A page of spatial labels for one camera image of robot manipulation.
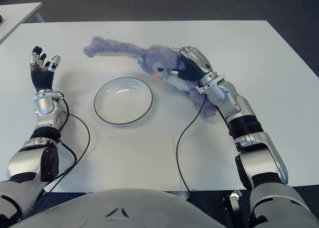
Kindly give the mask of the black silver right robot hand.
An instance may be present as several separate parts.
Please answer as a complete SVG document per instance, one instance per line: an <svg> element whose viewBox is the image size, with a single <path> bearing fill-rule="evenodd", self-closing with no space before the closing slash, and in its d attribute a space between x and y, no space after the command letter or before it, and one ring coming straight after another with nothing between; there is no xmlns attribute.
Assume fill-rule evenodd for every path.
<svg viewBox="0 0 319 228"><path fill-rule="evenodd" d="M174 48L179 57L176 69L169 74L189 82L198 82L207 76L216 76L208 59L202 52L192 46Z"/></svg>

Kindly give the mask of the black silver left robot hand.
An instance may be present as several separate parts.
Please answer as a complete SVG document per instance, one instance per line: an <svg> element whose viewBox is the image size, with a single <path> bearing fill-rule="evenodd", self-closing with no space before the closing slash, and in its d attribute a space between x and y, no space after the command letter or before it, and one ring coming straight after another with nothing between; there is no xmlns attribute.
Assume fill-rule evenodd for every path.
<svg viewBox="0 0 319 228"><path fill-rule="evenodd" d="M50 61L44 63L46 54L39 46L35 46L30 56L30 75L32 83L37 92L41 90L52 90L54 73L60 63L60 56L54 56Z"/></svg>

